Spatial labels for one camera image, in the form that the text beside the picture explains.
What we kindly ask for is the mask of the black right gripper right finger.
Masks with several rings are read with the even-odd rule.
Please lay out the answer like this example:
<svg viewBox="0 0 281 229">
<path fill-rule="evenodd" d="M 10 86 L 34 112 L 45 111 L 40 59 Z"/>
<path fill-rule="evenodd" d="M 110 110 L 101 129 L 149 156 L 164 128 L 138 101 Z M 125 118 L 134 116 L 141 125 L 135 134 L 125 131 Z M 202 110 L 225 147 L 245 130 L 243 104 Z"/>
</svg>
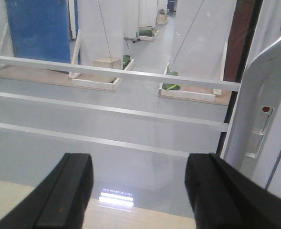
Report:
<svg viewBox="0 0 281 229">
<path fill-rule="evenodd" d="M 189 155 L 185 187 L 197 229 L 281 229 L 281 198 L 214 153 Z"/>
</svg>

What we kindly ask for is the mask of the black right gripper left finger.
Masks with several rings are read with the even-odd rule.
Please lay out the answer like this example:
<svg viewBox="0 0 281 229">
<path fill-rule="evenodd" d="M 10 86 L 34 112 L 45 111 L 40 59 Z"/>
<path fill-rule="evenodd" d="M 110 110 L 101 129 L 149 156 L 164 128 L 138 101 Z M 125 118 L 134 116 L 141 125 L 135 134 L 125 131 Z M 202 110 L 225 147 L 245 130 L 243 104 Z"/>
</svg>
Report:
<svg viewBox="0 0 281 229">
<path fill-rule="evenodd" d="M 0 229 L 80 229 L 93 184 L 91 155 L 65 153 L 50 174 L 0 220 Z"/>
</svg>

